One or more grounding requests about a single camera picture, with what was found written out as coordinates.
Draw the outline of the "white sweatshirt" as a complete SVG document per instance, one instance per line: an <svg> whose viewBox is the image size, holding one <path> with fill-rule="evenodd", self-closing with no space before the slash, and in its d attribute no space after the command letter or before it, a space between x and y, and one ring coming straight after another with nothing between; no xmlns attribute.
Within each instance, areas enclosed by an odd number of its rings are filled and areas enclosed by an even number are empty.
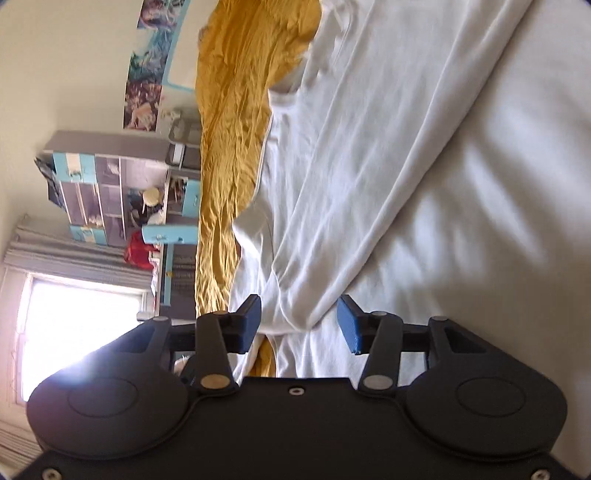
<svg viewBox="0 0 591 480"><path fill-rule="evenodd" d="M589 3L325 1L269 98L230 302L262 298L276 375L360 379L342 294L445 316L559 385L587 473Z"/></svg>

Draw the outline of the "red bag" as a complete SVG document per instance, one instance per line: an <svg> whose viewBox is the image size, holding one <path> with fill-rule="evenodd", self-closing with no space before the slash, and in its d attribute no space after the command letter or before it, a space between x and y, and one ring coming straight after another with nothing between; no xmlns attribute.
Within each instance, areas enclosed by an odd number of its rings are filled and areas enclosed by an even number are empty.
<svg viewBox="0 0 591 480"><path fill-rule="evenodd" d="M150 255L158 251L159 249L156 246L145 243L142 232L138 230L131 235L124 250L123 259L131 266L151 271Z"/></svg>

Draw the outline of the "white and blue desk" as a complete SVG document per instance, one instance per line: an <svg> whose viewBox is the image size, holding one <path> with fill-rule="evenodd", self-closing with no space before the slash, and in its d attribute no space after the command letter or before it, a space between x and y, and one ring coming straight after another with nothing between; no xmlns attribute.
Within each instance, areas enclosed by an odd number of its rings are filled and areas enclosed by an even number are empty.
<svg viewBox="0 0 591 480"><path fill-rule="evenodd" d="M153 312L176 323L197 317L198 208L200 180L170 173L164 183L158 211L141 229L143 242L152 250L151 293Z"/></svg>

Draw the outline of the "round white lamp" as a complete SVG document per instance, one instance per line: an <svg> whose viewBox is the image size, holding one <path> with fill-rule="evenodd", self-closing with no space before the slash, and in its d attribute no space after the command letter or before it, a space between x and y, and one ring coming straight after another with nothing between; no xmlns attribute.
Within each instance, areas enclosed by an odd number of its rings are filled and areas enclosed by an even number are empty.
<svg viewBox="0 0 591 480"><path fill-rule="evenodd" d="M161 203L162 192L157 187L150 187L142 192L142 202L145 207L155 207Z"/></svg>

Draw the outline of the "grey metal shelf rack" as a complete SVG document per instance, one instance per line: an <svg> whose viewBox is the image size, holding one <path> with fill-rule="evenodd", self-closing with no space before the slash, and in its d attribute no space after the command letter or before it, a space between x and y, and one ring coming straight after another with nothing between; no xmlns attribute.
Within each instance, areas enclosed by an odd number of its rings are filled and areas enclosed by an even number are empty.
<svg viewBox="0 0 591 480"><path fill-rule="evenodd" d="M201 164L201 122L197 113L186 114L173 110L168 131L168 165L176 168L199 170Z"/></svg>

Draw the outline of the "grey window curtain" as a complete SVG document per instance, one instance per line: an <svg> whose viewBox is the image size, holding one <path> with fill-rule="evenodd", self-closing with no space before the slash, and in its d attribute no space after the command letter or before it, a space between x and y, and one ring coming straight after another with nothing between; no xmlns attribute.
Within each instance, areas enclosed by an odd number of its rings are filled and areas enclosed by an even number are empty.
<svg viewBox="0 0 591 480"><path fill-rule="evenodd" d="M120 248L75 241L66 225L25 215L3 256L9 268L117 287L149 290L152 274L124 261Z"/></svg>

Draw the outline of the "white and blue headboard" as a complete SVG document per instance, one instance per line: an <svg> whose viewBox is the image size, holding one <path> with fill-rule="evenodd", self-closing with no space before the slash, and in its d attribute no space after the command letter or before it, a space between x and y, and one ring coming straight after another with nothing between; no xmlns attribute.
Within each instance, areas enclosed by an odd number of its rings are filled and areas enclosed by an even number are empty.
<svg viewBox="0 0 591 480"><path fill-rule="evenodd" d="M162 85L180 91L193 91L197 81L199 33L206 25L215 1L185 1L166 61Z"/></svg>

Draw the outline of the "mustard yellow quilt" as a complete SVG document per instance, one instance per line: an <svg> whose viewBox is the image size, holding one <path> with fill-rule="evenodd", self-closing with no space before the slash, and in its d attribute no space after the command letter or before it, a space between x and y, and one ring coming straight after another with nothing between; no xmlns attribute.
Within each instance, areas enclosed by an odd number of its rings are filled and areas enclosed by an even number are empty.
<svg viewBox="0 0 591 480"><path fill-rule="evenodd" d="M256 187L270 120L267 90L300 63L320 19L317 1L220 1L200 30L199 315L228 308L240 258L231 225Z"/></svg>

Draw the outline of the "blue and grey wall shelf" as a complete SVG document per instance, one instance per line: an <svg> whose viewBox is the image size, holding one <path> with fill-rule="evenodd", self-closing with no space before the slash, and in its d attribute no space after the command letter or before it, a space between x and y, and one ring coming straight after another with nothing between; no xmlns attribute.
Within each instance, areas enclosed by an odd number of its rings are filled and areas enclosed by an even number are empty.
<svg viewBox="0 0 591 480"><path fill-rule="evenodd" d="M133 205L161 189L170 144L161 138L58 130L43 148L55 168L74 240L123 248L136 229Z"/></svg>

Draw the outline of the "anime wall posters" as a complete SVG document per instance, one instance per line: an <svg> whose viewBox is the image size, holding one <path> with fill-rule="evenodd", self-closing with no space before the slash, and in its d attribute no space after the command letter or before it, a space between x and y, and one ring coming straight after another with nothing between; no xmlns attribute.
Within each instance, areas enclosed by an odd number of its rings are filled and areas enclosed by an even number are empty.
<svg viewBox="0 0 591 480"><path fill-rule="evenodd" d="M184 1L172 0L142 2L125 84L125 130L156 130L166 66L184 5Z"/></svg>

